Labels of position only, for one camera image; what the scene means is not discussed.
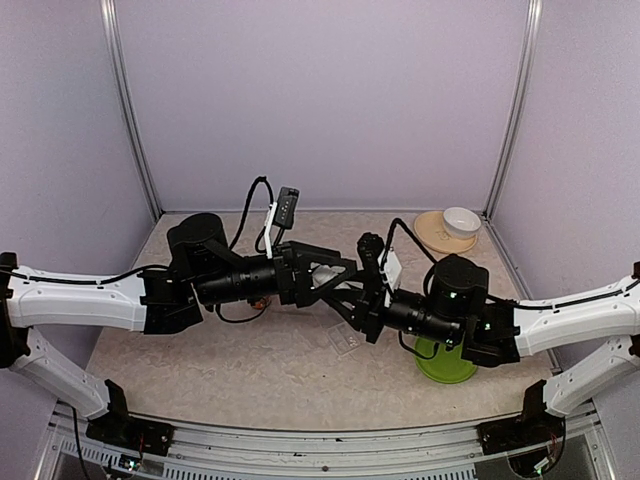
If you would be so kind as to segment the clear plastic pill organizer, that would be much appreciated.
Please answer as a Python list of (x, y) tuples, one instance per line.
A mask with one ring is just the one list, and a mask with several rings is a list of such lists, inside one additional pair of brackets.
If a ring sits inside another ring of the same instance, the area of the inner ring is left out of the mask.
[(327, 330), (327, 336), (336, 353), (346, 355), (361, 346), (358, 334), (345, 323), (335, 325)]

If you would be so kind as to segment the small white pill bottle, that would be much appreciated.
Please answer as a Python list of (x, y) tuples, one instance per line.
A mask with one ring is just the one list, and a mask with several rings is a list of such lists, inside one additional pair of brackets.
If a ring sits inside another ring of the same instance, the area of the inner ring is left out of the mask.
[(319, 288), (345, 272), (343, 266), (315, 265), (312, 268), (312, 285)]

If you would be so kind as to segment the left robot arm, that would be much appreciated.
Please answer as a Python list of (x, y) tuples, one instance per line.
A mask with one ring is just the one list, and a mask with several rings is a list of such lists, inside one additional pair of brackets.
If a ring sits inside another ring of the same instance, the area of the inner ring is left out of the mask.
[(283, 305), (315, 304), (357, 270), (336, 250), (301, 242), (241, 256), (213, 213), (187, 217), (167, 233), (171, 262), (111, 277), (54, 275), (1, 255), (1, 366), (74, 407), (121, 445), (140, 434), (122, 389), (55, 350), (39, 325), (98, 326), (173, 335), (203, 320), (203, 310), (276, 295)]

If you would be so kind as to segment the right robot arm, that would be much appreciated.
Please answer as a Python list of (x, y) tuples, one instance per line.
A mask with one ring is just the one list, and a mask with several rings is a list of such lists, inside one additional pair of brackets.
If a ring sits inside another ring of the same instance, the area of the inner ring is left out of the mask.
[(550, 380), (527, 388), (511, 433), (523, 444), (546, 432), (593, 395), (639, 369), (639, 276), (633, 274), (583, 294), (543, 301), (489, 295), (487, 269), (458, 255), (436, 262), (423, 293), (399, 287), (397, 260), (381, 259), (343, 279), (335, 268), (317, 267), (316, 286), (331, 291), (325, 302), (355, 330), (376, 342), (383, 328), (460, 348), (477, 366), (517, 363), (566, 344), (601, 339), (603, 345)]

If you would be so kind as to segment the round wooden plate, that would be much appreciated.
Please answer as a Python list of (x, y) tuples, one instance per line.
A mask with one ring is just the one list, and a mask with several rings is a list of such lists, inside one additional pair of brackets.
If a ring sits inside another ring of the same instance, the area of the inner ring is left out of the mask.
[(442, 254), (460, 254), (471, 250), (477, 243), (477, 236), (459, 239), (445, 229), (443, 212), (429, 211), (419, 214), (413, 223), (418, 239), (430, 250)]

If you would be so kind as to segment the green plate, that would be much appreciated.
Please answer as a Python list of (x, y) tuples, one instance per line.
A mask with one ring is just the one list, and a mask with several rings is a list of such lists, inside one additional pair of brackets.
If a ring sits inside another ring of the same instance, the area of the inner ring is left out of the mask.
[(462, 345), (447, 350), (440, 344), (418, 337), (413, 349), (422, 355), (415, 356), (417, 368), (429, 379), (442, 384), (458, 384), (469, 380), (478, 367), (464, 360)]

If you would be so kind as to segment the white bowl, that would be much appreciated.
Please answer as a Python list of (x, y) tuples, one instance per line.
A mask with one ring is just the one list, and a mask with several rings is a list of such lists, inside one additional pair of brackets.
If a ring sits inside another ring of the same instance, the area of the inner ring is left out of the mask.
[(474, 237), (481, 228), (481, 219), (471, 210), (462, 207), (450, 207), (442, 214), (447, 233), (457, 239)]

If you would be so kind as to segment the front aluminium rail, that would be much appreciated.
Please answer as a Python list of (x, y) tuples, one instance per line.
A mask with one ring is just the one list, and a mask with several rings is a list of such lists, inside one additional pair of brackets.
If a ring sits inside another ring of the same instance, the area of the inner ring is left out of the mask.
[(487, 453), (475, 421), (361, 431), (286, 431), (172, 420), (165, 455), (85, 437), (86, 423), (55, 406), (35, 479), (616, 479), (592, 403), (565, 431), (511, 451)]

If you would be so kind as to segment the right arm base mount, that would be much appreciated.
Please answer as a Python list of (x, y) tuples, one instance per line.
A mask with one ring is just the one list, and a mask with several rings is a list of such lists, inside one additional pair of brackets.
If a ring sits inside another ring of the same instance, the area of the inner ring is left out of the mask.
[(546, 380), (528, 387), (524, 394), (522, 411), (515, 416), (480, 423), (477, 427), (484, 455), (517, 450), (548, 442), (566, 433), (566, 420), (547, 412), (543, 399)]

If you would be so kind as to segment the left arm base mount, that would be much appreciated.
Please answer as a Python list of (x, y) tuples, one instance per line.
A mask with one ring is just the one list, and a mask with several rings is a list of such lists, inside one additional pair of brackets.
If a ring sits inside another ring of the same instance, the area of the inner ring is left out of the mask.
[(86, 436), (105, 444), (135, 450), (139, 454), (168, 455), (175, 427), (169, 423), (146, 420), (129, 413), (124, 390), (111, 380), (107, 411), (88, 421)]

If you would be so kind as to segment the right aluminium frame post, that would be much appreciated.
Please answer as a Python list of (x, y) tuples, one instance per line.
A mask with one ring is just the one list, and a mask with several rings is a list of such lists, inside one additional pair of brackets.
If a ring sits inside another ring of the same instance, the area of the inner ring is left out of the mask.
[(492, 222), (496, 215), (500, 197), (506, 185), (508, 170), (512, 162), (513, 151), (516, 145), (521, 120), (523, 118), (526, 95), (535, 61), (542, 11), (542, 0), (530, 0), (528, 2), (523, 42), (511, 106), (499, 151), (498, 164), (489, 189), (488, 198), (483, 209), (483, 216), (487, 222)]

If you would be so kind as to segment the aluminium frame post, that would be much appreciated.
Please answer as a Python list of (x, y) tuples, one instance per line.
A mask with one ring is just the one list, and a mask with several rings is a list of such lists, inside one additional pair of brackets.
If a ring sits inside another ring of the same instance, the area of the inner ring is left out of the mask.
[(157, 222), (163, 215), (163, 209), (146, 158), (129, 87), (124, 50), (119, 31), (117, 5), (113, 0), (101, 0), (99, 4), (120, 110), (133, 155), (135, 169), (141, 182), (143, 195), (150, 215), (152, 219)]
[(523, 42), (511, 106), (499, 151), (498, 164), (489, 189), (488, 198), (483, 209), (483, 216), (487, 222), (492, 222), (496, 215), (500, 197), (506, 185), (508, 170), (512, 162), (513, 151), (516, 145), (521, 120), (523, 118), (526, 95), (535, 61), (542, 11), (542, 0), (530, 0), (528, 2)]

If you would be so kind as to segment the left aluminium frame post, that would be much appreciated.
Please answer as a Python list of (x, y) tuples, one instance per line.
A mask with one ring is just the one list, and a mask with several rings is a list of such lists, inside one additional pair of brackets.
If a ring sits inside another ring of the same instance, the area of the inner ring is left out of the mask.
[(101, 0), (99, 4), (120, 110), (133, 155), (135, 169), (141, 182), (143, 195), (150, 215), (152, 219), (157, 222), (163, 215), (163, 209), (146, 158), (129, 87), (124, 50), (119, 31), (117, 5), (113, 0)]

